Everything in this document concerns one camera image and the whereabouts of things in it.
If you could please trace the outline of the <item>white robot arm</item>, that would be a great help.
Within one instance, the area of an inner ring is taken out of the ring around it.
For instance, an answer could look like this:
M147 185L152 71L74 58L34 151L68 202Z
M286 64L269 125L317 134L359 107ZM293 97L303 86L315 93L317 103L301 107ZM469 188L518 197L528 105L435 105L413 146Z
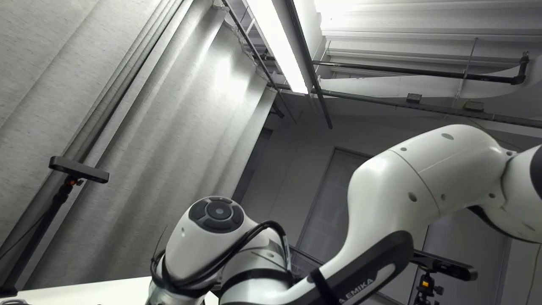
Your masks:
M542 242L542 146L516 153L466 124L439 127L362 163L347 188L339 252L296 280L286 232L227 197L203 197L151 261L146 305L361 305L411 261L415 232L469 208L496 230Z

